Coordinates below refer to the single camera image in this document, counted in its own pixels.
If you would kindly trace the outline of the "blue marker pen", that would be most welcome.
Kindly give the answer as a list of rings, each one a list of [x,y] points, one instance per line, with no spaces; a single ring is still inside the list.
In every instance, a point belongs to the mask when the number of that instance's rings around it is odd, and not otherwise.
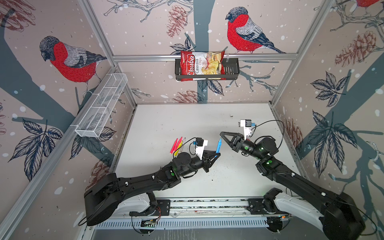
[[[218,141],[218,145],[217,145],[216,153],[219,153],[219,152],[220,152],[220,150],[221,150],[221,146],[222,146],[222,139],[220,138],[219,141]]]

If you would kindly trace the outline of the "white whiteboard marker pen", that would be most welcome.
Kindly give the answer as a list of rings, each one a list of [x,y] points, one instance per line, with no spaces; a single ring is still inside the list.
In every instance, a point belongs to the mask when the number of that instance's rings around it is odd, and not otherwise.
[[[186,142],[186,138],[183,138],[183,140],[182,140],[182,142],[181,142],[181,145],[180,145],[180,148],[179,148],[179,150],[178,150],[178,155],[182,152],[182,150],[183,150],[183,145],[184,145],[185,142]]]

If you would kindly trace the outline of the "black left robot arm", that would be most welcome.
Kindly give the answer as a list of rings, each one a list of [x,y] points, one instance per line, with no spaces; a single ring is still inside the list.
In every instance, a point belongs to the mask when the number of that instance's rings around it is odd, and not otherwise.
[[[183,152],[152,174],[132,178],[118,178],[116,173],[105,175],[84,194],[86,224],[95,226],[104,222],[126,199],[173,188],[199,169],[209,172],[220,156],[215,151],[203,151],[202,157]]]

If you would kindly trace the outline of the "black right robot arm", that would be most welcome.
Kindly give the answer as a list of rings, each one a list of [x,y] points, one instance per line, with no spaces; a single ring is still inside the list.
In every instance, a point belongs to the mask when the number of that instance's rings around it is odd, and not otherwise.
[[[366,225],[352,197],[328,191],[296,174],[275,158],[279,151],[272,137],[258,143],[240,133],[221,132],[221,138],[235,152],[254,157],[262,176],[300,196],[289,196],[273,188],[263,197],[263,209],[270,214],[285,212],[321,230],[329,240],[356,240]]]

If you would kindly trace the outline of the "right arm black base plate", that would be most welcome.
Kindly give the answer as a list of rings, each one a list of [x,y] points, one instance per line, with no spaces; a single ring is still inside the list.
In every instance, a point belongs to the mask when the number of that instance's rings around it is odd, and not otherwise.
[[[272,200],[265,200],[264,198],[251,198],[247,201],[247,210],[252,215],[289,215],[289,213],[279,210]]]

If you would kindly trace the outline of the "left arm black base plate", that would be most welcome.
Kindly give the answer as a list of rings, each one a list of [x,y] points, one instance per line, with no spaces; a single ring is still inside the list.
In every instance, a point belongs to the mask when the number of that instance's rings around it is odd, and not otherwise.
[[[150,206],[139,212],[130,212],[130,217],[143,217],[143,216],[169,216],[171,210],[171,201],[170,200],[157,200],[155,202],[151,202]]]

